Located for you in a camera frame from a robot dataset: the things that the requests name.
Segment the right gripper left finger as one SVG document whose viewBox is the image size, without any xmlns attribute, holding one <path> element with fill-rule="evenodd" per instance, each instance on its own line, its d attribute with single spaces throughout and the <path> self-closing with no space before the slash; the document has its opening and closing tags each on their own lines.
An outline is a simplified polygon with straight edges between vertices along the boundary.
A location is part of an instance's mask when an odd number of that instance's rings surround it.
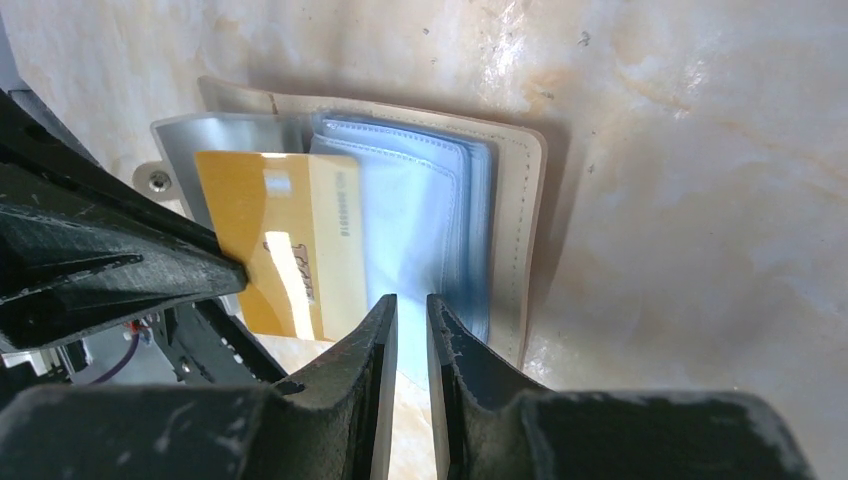
<svg viewBox="0 0 848 480">
<path fill-rule="evenodd" d="M 397 298 L 285 379 L 39 386 L 1 414 L 5 479 L 384 479 Z"/>
</svg>

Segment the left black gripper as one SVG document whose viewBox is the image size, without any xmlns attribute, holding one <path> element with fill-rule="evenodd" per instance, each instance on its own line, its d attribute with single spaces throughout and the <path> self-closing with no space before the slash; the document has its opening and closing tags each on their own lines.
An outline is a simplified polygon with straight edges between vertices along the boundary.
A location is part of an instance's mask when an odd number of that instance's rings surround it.
<svg viewBox="0 0 848 480">
<path fill-rule="evenodd" d="M 10 163 L 108 208 L 64 215 L 2 203 L 1 346 L 24 350 L 1 356 L 2 405 L 47 384 L 250 385 L 286 377 L 241 319 L 207 300 L 247 285 L 245 269 L 223 255 L 211 230 L 89 161 L 6 93 L 1 146 Z M 207 301 L 169 308 L 199 300 Z"/>
</svg>

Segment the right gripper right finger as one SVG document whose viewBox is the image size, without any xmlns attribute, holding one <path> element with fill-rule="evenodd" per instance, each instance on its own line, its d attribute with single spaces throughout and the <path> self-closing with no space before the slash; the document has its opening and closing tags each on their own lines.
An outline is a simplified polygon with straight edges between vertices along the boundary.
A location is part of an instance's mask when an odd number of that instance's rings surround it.
<svg viewBox="0 0 848 480">
<path fill-rule="evenodd" d="M 441 479 L 811 479 L 784 420 L 729 391 L 554 391 L 426 302 Z"/>
</svg>

